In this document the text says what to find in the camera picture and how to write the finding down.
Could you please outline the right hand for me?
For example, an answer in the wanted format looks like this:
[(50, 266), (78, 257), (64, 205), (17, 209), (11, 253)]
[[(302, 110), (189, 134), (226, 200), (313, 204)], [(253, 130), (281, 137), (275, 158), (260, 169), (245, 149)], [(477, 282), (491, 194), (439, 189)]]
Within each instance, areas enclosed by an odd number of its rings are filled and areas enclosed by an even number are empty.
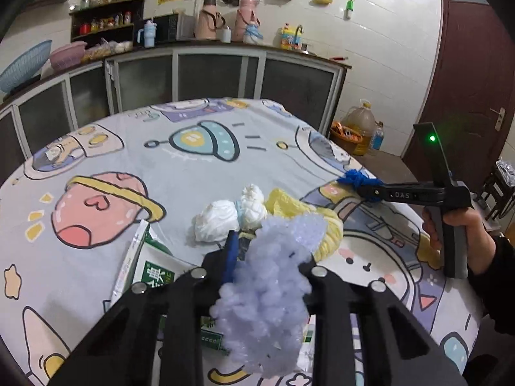
[(473, 208), (459, 209), (444, 214), (443, 221), (465, 229), (468, 266), (473, 274), (483, 274), (492, 264), (496, 244), (484, 229), (480, 214)]

